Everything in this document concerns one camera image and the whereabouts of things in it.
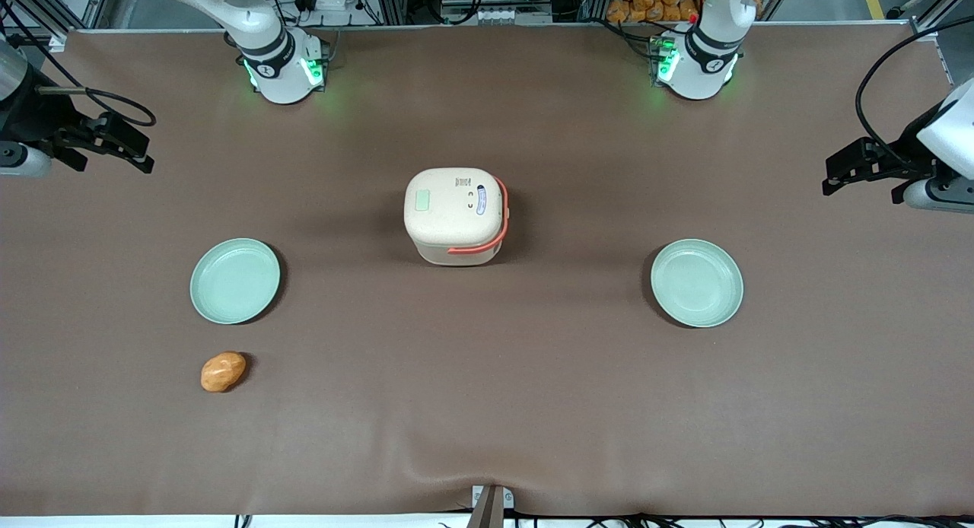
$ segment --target electronic equipment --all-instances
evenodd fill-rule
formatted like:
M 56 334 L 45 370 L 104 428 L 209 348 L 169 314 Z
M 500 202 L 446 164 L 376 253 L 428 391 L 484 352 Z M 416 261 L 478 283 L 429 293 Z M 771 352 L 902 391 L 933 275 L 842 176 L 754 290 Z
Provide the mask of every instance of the electronic equipment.
M 265 0 L 175 0 L 198 8 L 226 28 L 243 53 L 250 83 L 275 104 L 300 101 L 324 88 L 327 43 L 300 28 L 285 27 Z M 314 0 L 302 0 L 312 5 Z

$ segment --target light green plate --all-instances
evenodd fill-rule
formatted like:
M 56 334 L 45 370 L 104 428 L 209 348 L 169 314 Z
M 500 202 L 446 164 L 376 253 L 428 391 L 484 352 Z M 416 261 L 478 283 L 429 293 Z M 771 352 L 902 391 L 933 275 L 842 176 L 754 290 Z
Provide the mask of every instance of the light green plate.
M 705 240 L 667 244 L 653 261 L 650 281 L 660 307 L 689 326 L 726 323 L 744 299 L 744 277 L 734 258 Z
M 262 312 L 280 284 L 281 265 L 268 245 L 232 239 L 210 248 L 199 259 L 189 281 L 189 297 L 206 319 L 236 324 Z

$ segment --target gray floor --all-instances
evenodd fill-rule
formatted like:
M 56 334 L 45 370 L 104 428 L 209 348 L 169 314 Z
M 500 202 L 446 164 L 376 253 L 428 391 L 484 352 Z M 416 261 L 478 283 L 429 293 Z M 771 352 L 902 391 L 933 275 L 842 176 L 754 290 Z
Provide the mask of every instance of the gray floor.
M 974 15 L 974 0 L 964 0 L 947 16 L 947 21 L 971 15 Z M 954 84 L 974 76 L 974 23 L 940 32 L 939 43 Z

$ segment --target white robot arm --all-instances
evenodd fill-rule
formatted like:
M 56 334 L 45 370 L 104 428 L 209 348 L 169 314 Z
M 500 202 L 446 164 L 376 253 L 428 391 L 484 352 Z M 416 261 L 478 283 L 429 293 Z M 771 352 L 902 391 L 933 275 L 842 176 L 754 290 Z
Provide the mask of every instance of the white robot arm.
M 655 77 L 676 94 L 710 98 L 731 79 L 737 50 L 757 15 L 753 0 L 703 0 L 700 18 L 682 33 L 667 32 L 672 43 L 655 66 Z
M 175 0 L 226 28 L 243 53 L 250 81 L 275 104 L 291 104 L 324 86 L 327 60 L 317 37 L 285 28 L 264 0 Z
M 907 125 L 889 150 L 860 138 L 825 164 L 825 195 L 853 182 L 903 178 L 892 192 L 894 203 L 974 212 L 974 78 Z

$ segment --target brown table surface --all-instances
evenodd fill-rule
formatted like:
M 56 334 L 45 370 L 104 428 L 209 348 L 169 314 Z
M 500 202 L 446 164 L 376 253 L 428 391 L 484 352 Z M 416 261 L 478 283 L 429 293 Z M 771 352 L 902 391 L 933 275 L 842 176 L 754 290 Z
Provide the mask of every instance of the brown table surface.
M 78 78 L 157 112 L 156 171 L 2 181 L 0 511 L 442 511 L 497 482 L 535 514 L 971 513 L 974 217 L 819 186 L 908 32 L 755 28 L 697 103 L 600 28 L 355 32 L 288 107 L 216 33 L 70 36 Z M 892 138 L 946 92 L 914 45 L 867 111 Z M 406 183 L 444 165 L 511 188 L 490 265 L 405 234 Z M 230 237 L 286 267 L 245 326 L 187 292 Z M 724 326 L 654 306 L 681 237 L 740 264 Z M 256 364 L 213 396 L 224 350 Z

